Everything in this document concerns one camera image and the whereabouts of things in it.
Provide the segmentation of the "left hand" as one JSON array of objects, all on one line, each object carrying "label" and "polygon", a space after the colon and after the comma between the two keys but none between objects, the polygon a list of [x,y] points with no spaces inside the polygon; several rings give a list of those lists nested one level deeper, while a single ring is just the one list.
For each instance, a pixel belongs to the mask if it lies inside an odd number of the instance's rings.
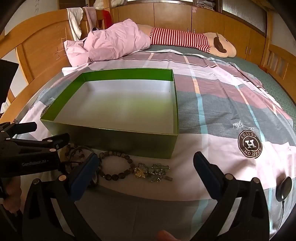
[{"label": "left hand", "polygon": [[5,191],[8,195],[4,199],[3,205],[10,213],[16,213],[21,207],[21,178],[13,177],[6,185]]}]

